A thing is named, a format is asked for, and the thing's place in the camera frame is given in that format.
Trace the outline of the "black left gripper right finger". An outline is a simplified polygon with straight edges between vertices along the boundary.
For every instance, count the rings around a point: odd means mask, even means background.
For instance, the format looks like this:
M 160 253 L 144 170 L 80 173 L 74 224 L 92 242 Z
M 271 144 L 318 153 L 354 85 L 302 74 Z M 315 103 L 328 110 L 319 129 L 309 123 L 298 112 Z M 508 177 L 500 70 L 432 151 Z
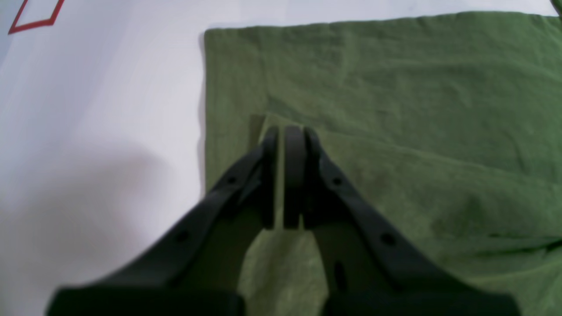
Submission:
M 322 316 L 519 316 L 509 294 L 432 263 L 355 190 L 311 129 L 290 128 L 290 227 L 313 233 L 329 296 Z

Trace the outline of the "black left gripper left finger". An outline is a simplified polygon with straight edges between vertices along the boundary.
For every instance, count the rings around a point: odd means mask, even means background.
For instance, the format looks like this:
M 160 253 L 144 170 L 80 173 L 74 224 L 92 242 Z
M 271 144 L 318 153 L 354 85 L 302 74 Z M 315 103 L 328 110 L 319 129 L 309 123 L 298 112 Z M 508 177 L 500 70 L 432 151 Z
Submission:
M 210 192 L 138 258 L 54 295 L 49 316 L 245 316 L 237 292 L 255 237 L 274 225 L 279 129 L 237 160 Z

